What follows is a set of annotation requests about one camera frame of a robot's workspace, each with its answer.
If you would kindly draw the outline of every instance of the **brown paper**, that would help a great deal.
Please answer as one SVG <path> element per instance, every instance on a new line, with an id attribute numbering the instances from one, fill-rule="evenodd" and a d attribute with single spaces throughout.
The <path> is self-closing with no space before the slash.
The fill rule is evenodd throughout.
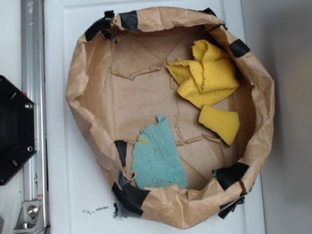
<path id="1" fill-rule="evenodd" d="M 114 17 L 110 33 L 87 42 L 79 39 L 73 56 L 66 97 L 83 136 L 112 187 L 119 173 L 132 181 L 133 144 L 141 129 L 164 115 L 173 131 L 190 189 L 176 185 L 147 188 L 142 218 L 189 228 L 220 211 L 242 193 L 249 192 L 272 146 L 274 83 L 268 72 L 248 52 L 235 58 L 230 44 L 237 40 L 215 16 L 172 7 L 137 11 L 137 33 Z M 232 147 L 198 123 L 200 110 L 177 93 L 178 85 L 166 70 L 168 63 L 192 59 L 191 46 L 212 37 L 237 65 L 238 90 L 216 108 L 237 111 L 240 129 Z M 115 140 L 128 142 L 126 167 L 122 167 Z M 212 170 L 236 161 L 249 165 L 241 182 L 223 190 Z"/>

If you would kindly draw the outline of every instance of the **yellow cloth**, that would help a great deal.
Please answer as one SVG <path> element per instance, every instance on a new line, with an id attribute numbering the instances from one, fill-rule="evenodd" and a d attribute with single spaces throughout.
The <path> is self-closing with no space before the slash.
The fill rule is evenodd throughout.
<path id="1" fill-rule="evenodd" d="M 227 98 L 239 84 L 235 67 L 225 51 L 206 40 L 197 40 L 192 47 L 195 60 L 182 60 L 168 65 L 168 70 L 179 84 L 178 93 L 202 109 Z"/>

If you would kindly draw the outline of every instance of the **black hexagonal piece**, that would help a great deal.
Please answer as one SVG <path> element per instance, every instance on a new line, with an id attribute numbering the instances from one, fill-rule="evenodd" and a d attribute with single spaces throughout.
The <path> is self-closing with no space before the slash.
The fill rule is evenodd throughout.
<path id="1" fill-rule="evenodd" d="M 35 104 L 0 76 L 0 185 L 36 152 Z"/>

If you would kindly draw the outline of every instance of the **black plastic part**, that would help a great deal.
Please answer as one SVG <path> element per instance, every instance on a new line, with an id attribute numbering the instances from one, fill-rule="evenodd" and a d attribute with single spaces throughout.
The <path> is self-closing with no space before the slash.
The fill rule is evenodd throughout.
<path id="1" fill-rule="evenodd" d="M 34 107 L 0 76 L 0 185 L 5 185 L 36 152 Z"/>
<path id="2" fill-rule="evenodd" d="M 214 177 L 217 179 L 223 190 L 229 188 L 232 184 L 239 182 L 248 170 L 249 166 L 236 162 L 231 167 L 220 168 L 213 171 Z"/>
<path id="3" fill-rule="evenodd" d="M 123 140 L 116 140 L 115 145 L 117 147 L 121 165 L 126 166 L 126 155 L 127 155 L 127 142 Z"/>
<path id="4" fill-rule="evenodd" d="M 131 11 L 127 13 L 120 13 L 121 26 L 131 32 L 137 32 L 137 12 Z"/>
<path id="5" fill-rule="evenodd" d="M 241 196 L 240 198 L 234 200 L 233 202 L 230 202 L 228 204 L 225 204 L 224 206 L 221 206 L 221 211 L 218 213 L 218 216 L 222 219 L 225 219 L 225 217 L 231 211 L 234 212 L 237 205 L 243 204 L 244 202 L 245 202 L 245 197 Z"/>
<path id="6" fill-rule="evenodd" d="M 237 39 L 230 44 L 230 50 L 235 58 L 239 58 L 247 54 L 250 48 L 241 39 Z"/>
<path id="7" fill-rule="evenodd" d="M 210 9 L 209 7 L 203 11 L 201 11 L 203 13 L 209 14 L 209 15 L 213 15 L 216 16 L 216 14 L 214 13 L 214 11 L 212 9 Z"/>
<path id="8" fill-rule="evenodd" d="M 105 11 L 104 12 L 104 18 L 113 18 L 113 17 L 115 17 L 115 13 L 114 13 L 114 11 Z"/>
<path id="9" fill-rule="evenodd" d="M 101 18 L 96 21 L 94 24 L 88 28 L 88 30 L 84 33 L 87 41 L 92 41 L 95 35 L 102 30 L 111 29 L 112 21 L 110 19 Z"/>
<path id="10" fill-rule="evenodd" d="M 143 210 L 141 206 L 150 191 L 141 190 L 130 185 L 122 174 L 119 176 L 119 184 L 114 183 L 113 194 L 115 195 L 116 204 L 119 208 L 118 215 L 125 217 L 141 217 Z"/>

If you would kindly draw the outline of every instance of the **white plastic board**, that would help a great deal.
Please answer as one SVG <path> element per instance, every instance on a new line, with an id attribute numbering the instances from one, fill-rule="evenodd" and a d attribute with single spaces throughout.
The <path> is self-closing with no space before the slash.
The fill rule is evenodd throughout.
<path id="1" fill-rule="evenodd" d="M 104 11 L 129 12 L 152 6 L 193 10 L 210 7 L 245 40 L 240 0 L 49 0 L 44 4 L 47 149 L 52 234 L 264 234 L 260 177 L 225 220 L 213 216 L 187 230 L 137 218 L 113 218 L 114 199 L 95 156 L 83 139 L 65 99 L 69 67 L 78 38 Z"/>
<path id="2" fill-rule="evenodd" d="M 0 0 L 0 7 L 0 75 L 21 89 L 20 0 Z M 0 186 L 0 218 L 4 219 L 1 234 L 12 233 L 16 225 L 24 199 L 23 183 L 21 169 L 5 186 Z"/>

